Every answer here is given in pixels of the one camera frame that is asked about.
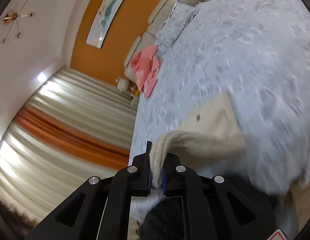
pillow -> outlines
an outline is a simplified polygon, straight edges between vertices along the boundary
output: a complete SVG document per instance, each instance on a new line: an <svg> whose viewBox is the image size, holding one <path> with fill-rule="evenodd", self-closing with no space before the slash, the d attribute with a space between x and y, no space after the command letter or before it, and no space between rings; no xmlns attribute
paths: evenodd
<svg viewBox="0 0 310 240"><path fill-rule="evenodd" d="M156 33L158 42L167 47L173 46L186 25L197 12L197 8L176 1L172 13L162 23L160 30Z"/></svg>

pink towel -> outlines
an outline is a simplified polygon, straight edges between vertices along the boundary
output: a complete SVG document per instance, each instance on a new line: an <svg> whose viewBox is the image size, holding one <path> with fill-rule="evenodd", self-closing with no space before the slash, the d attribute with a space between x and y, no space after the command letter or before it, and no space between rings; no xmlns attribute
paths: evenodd
<svg viewBox="0 0 310 240"><path fill-rule="evenodd" d="M131 69L136 79L136 85L140 92L144 92L145 98L149 98L157 83L157 74L160 62L155 56L158 45L145 47L130 61Z"/></svg>

floor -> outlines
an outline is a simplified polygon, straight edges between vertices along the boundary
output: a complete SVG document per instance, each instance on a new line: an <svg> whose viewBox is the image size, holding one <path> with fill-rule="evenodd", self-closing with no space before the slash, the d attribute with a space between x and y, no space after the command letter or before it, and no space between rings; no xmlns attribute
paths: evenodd
<svg viewBox="0 0 310 240"><path fill-rule="evenodd" d="M297 183L294 183L291 190L295 199L299 230L301 230L310 218L310 184L306 189L301 189Z"/></svg>

headboard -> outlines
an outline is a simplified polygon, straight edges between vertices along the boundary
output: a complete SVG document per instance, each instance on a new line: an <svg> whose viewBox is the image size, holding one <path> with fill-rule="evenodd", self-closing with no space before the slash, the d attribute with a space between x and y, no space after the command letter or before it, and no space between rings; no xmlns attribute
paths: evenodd
<svg viewBox="0 0 310 240"><path fill-rule="evenodd" d="M160 0L147 20L149 26L146 32L142 36L138 36L133 42L132 47L130 48L124 61L124 67L125 67L124 73L129 80L135 82L135 77L129 66L130 60L138 51L154 43L156 39L155 38L156 32L159 31L162 22L167 20L176 1L177 0ZM178 1L181 1L191 6L195 6L198 3L197 0L178 0Z"/></svg>

ceiling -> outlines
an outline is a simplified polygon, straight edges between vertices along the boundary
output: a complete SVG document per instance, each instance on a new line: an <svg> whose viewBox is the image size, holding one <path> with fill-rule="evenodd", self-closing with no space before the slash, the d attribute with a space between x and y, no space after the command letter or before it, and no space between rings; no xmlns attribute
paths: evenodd
<svg viewBox="0 0 310 240"><path fill-rule="evenodd" d="M18 0L18 8L26 0ZM29 0L22 14L34 12L34 17L19 19L20 39L15 38L16 23L1 44L10 25L3 19L16 10L11 0L0 17L0 138L20 107L44 82L37 76L48 78L63 66L61 52L69 19L77 0Z"/></svg>

